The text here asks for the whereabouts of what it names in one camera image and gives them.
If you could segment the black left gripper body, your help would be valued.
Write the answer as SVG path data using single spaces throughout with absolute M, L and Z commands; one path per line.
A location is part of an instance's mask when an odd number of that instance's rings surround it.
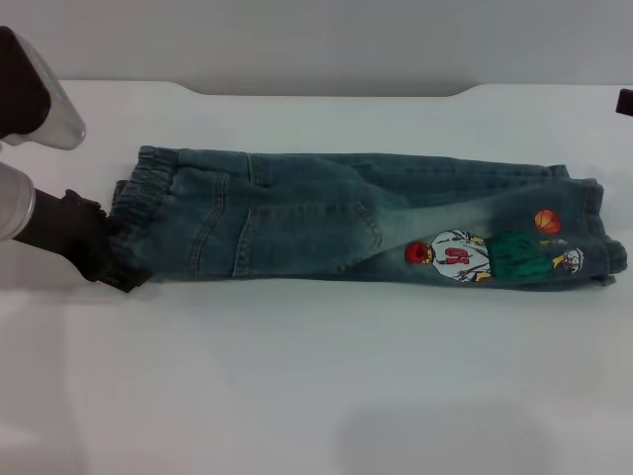
M 110 237 L 120 225 L 83 213 L 69 206 L 63 197 L 53 197 L 39 189 L 35 191 L 35 206 L 26 226 L 15 240 L 64 257 L 84 279 L 101 281 L 101 270 L 114 256 Z

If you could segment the blue denim shorts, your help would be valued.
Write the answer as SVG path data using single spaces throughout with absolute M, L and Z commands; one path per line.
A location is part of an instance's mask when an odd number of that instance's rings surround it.
M 627 266 L 602 195 L 562 165 L 145 146 L 111 245 L 160 280 L 563 289 Z

